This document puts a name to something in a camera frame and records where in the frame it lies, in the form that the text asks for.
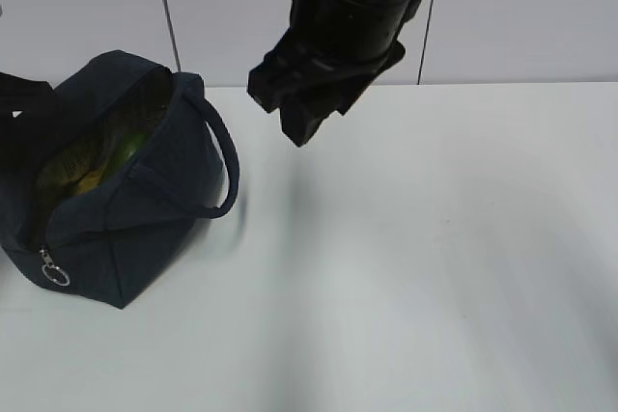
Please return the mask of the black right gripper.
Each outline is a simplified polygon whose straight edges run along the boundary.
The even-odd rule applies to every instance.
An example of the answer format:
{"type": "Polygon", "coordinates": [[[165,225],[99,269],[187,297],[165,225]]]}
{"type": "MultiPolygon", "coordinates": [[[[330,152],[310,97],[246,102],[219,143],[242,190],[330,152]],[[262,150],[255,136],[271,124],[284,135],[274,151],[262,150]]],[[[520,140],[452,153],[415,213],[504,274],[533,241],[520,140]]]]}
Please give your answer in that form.
{"type": "Polygon", "coordinates": [[[292,0],[279,42],[253,68],[247,92],[304,146],[333,112],[345,114],[402,61],[399,40],[422,0],[292,0]]]}

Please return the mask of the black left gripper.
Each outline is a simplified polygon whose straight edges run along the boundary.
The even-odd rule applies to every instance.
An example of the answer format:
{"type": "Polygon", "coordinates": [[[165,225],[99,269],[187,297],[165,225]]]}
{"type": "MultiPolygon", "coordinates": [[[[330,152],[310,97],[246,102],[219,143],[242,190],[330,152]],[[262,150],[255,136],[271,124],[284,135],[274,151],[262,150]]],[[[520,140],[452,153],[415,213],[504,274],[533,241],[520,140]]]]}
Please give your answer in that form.
{"type": "Polygon", "coordinates": [[[19,112],[26,122],[36,122],[56,113],[56,93],[46,81],[33,81],[1,73],[1,141],[9,141],[17,134],[13,116],[19,112]]]}

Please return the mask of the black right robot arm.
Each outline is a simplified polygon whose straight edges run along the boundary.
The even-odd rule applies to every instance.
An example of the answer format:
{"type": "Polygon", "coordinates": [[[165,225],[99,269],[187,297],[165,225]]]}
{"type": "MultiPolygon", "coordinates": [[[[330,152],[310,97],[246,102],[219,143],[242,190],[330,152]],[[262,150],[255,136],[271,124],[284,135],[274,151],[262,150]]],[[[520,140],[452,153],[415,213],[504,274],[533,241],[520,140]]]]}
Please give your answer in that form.
{"type": "Polygon", "coordinates": [[[292,0],[289,27],[250,71],[247,92],[304,146],[405,57],[398,38],[421,1],[292,0]]]}

